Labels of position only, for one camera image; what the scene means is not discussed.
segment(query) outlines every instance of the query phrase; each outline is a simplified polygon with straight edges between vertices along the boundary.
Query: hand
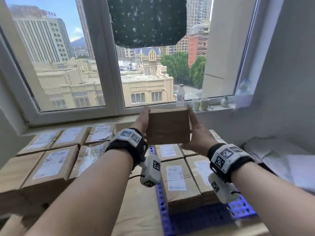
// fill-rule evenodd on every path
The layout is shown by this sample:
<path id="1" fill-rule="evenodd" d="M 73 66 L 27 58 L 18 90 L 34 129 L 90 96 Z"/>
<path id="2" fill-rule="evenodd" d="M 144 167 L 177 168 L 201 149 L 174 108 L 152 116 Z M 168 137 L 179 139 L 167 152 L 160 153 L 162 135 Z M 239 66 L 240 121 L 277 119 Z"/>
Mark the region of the hand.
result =
<path id="1" fill-rule="evenodd" d="M 142 135 L 147 130 L 148 123 L 149 123 L 149 112 L 151 109 L 148 106 L 144 106 L 142 112 L 137 117 L 136 121 L 132 124 L 131 127 L 138 129 Z"/>
<path id="2" fill-rule="evenodd" d="M 183 143 L 181 148 L 207 156 L 209 149 L 218 142 L 211 132 L 198 122 L 198 118 L 193 109 L 189 105 L 187 105 L 187 108 L 192 126 L 192 137 L 190 142 Z"/>

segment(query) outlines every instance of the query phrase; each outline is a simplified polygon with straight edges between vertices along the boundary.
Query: cable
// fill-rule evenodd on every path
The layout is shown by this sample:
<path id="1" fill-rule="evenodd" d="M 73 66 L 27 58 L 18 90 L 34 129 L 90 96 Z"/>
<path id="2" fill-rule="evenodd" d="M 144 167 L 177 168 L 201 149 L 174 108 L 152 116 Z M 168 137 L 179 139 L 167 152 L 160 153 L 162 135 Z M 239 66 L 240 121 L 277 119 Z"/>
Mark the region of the cable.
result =
<path id="1" fill-rule="evenodd" d="M 235 194 L 235 193 L 241 194 L 241 192 L 239 192 L 239 191 L 232 191 L 232 192 L 231 192 L 231 194 Z"/>
<path id="2" fill-rule="evenodd" d="M 136 175 L 136 176 L 129 177 L 129 179 L 128 179 L 128 180 L 130 180 L 131 178 L 138 177 L 138 176 L 140 176 L 140 177 L 145 177 L 145 175 Z"/>

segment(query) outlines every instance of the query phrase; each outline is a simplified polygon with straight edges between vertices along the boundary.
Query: small vase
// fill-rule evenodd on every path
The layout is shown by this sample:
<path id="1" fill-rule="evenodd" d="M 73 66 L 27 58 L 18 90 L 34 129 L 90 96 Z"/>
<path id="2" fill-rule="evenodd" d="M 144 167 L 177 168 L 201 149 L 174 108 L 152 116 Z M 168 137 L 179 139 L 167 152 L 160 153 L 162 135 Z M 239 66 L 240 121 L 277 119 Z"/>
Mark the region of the small vase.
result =
<path id="1" fill-rule="evenodd" d="M 223 99 L 221 100 L 221 106 L 222 107 L 228 107 L 229 106 L 229 99 L 227 98 L 227 96 L 223 96 Z"/>

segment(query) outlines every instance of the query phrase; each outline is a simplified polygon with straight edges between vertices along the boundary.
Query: cup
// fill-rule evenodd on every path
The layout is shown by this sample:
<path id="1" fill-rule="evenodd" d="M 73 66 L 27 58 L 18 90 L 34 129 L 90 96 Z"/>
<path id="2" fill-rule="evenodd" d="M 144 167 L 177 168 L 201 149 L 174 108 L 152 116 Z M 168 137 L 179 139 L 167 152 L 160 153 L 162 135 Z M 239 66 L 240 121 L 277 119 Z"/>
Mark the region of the cup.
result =
<path id="1" fill-rule="evenodd" d="M 201 109 L 202 110 L 208 110 L 208 106 L 209 106 L 209 98 L 202 98 L 201 99 Z"/>
<path id="2" fill-rule="evenodd" d="M 200 103 L 201 103 L 201 99 L 193 99 L 192 100 L 192 109 L 194 111 L 198 111 L 199 110 L 199 107 L 200 107 Z"/>

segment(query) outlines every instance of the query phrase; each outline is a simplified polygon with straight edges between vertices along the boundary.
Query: sky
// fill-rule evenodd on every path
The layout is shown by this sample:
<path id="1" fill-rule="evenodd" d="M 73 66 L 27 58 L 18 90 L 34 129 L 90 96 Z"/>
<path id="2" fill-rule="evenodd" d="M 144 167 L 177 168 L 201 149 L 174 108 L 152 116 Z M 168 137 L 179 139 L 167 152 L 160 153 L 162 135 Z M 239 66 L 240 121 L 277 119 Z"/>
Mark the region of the sky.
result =
<path id="1" fill-rule="evenodd" d="M 75 0 L 5 0 L 7 6 L 12 4 L 38 6 L 40 9 L 56 13 L 63 19 L 70 41 L 83 36 L 82 26 Z"/>

